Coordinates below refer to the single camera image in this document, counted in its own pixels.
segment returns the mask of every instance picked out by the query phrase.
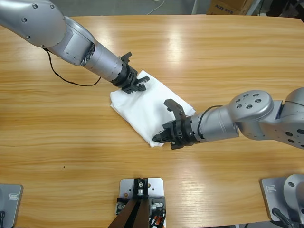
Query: folded cloth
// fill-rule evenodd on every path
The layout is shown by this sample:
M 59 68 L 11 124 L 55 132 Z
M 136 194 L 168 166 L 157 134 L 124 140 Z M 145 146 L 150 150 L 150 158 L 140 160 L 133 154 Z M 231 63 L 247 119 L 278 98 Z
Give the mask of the folded cloth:
M 167 99 L 179 103 L 186 115 L 193 115 L 195 110 L 183 99 L 173 93 L 163 83 L 145 71 L 138 78 L 148 76 L 150 81 L 145 84 L 147 90 L 127 94 L 122 90 L 112 92 L 111 107 L 151 146 L 163 146 L 152 140 L 153 136 L 163 130 L 162 125 L 175 119 L 163 104 Z

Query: black bracket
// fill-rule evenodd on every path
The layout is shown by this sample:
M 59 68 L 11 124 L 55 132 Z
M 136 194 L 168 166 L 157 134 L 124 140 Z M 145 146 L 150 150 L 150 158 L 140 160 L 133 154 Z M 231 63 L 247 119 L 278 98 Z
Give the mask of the black bracket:
M 131 51 L 129 51 L 127 54 L 121 56 L 120 59 L 121 59 L 123 62 L 125 62 L 125 63 L 128 64 L 128 63 L 130 62 L 129 58 L 130 58 L 131 56 L 132 56 L 132 53 L 131 53 Z
M 121 88 L 128 94 L 136 91 L 145 91 L 146 87 L 144 84 L 150 80 L 148 76 L 137 79 L 137 71 L 129 65 L 131 56 L 132 53 L 128 52 L 120 57 L 123 62 L 123 69 L 117 79 L 112 81 L 114 86 Z
M 171 149 L 180 149 L 184 146 L 192 146 L 196 142 L 192 134 L 191 119 L 185 115 L 181 105 L 172 99 L 165 100 L 169 112 L 173 112 L 175 120 L 163 124 L 164 130 L 153 137 L 157 143 L 171 142 Z

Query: wood grain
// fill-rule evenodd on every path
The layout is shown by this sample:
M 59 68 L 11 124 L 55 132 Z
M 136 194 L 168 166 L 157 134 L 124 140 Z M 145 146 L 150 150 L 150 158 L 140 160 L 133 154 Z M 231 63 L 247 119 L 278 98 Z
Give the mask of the wood grain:
M 198 112 L 246 90 L 284 100 L 304 84 L 299 19 L 249 16 L 75 18 L 117 55 Z M 148 144 L 111 107 L 116 88 L 56 77 L 46 53 L 0 28 L 0 183 L 24 186 L 18 227 L 98 228 L 115 218 L 119 181 L 162 177 L 169 228 L 268 220 L 259 180 L 304 173 L 304 152 L 243 136 L 171 151 Z M 97 77 L 57 57 L 62 76 Z

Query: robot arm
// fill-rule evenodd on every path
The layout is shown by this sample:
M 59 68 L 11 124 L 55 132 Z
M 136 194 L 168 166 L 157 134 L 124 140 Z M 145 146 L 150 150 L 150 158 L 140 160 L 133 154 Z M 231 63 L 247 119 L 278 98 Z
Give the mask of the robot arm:
M 83 66 L 128 94 L 146 89 L 144 83 L 149 78 L 136 78 L 137 71 L 128 64 L 131 53 L 117 57 L 48 0 L 0 0 L 0 25 L 66 62 Z
M 172 149 L 238 137 L 238 130 L 249 139 L 272 139 L 304 149 L 304 88 L 290 93 L 285 104 L 273 101 L 265 91 L 252 90 L 237 95 L 228 105 L 193 116 L 186 116 L 172 99 L 164 104 L 176 120 L 164 124 L 153 140 L 171 142 Z

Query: gray base plate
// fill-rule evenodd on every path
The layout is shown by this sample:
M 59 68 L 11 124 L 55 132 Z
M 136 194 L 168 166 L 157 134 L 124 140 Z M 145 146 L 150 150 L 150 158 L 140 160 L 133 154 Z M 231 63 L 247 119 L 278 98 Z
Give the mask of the gray base plate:
M 150 197 L 162 197 L 164 196 L 163 180 L 162 178 L 149 178 L 150 188 L 148 193 Z M 134 179 L 122 179 L 119 186 L 120 198 L 132 198 L 134 188 Z
M 278 208 L 282 214 L 288 216 L 287 206 L 284 204 L 284 183 L 286 177 L 262 179 L 262 192 L 264 200 L 267 203 L 267 213 L 271 220 L 280 221 L 279 218 L 271 212 L 273 208 Z
M 0 184 L 0 210 L 5 212 L 3 227 L 13 227 L 17 220 L 23 187 L 21 185 Z

